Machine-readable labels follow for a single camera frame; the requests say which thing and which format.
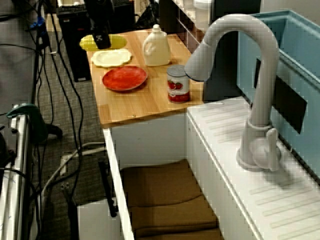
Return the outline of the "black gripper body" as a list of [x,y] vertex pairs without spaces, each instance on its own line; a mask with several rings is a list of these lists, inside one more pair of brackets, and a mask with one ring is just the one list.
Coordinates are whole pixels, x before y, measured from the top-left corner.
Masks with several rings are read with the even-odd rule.
[[109,19],[112,16],[111,0],[85,0],[84,1],[91,30],[110,29]]

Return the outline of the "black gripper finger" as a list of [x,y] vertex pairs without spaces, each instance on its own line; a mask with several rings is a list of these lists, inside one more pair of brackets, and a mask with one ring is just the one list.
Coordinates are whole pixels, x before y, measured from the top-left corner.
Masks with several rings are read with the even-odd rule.
[[93,40],[99,50],[111,47],[109,32],[106,26],[94,26],[91,29]]

